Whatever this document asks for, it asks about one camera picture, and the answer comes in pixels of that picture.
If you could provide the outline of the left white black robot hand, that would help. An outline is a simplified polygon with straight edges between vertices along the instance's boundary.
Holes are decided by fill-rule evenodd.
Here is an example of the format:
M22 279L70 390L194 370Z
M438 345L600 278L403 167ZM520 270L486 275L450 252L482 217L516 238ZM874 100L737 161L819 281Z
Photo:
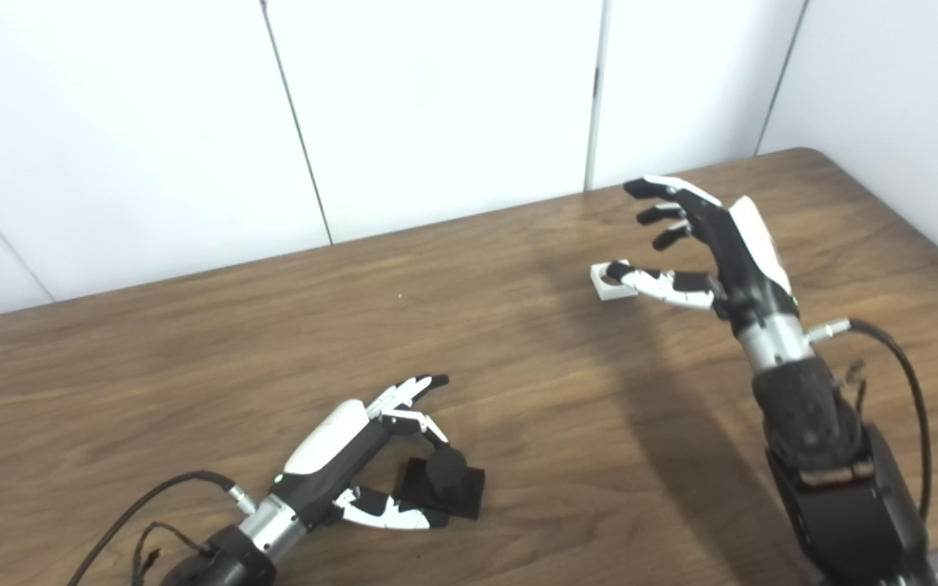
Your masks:
M394 436L420 434L433 448L449 445L435 420L414 409L429 391L447 383L446 374L418 375L388 387L369 404L357 398L343 401L291 453L271 496L293 509L308 531L341 520L376 529L443 529L449 522L446 512L403 504L354 486L353 480Z

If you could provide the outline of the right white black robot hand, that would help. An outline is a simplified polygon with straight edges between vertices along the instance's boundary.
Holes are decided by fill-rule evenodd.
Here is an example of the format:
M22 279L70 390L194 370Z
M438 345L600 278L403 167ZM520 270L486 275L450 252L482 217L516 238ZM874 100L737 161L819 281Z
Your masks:
M641 177L622 188L636 200L661 200L637 215L641 225L671 221L652 243L655 250L696 238L710 250L716 272L640 269L613 262L604 271L608 278L663 303L711 310L730 324L734 337L777 315L798 316L777 246L751 198L724 205L680 177Z

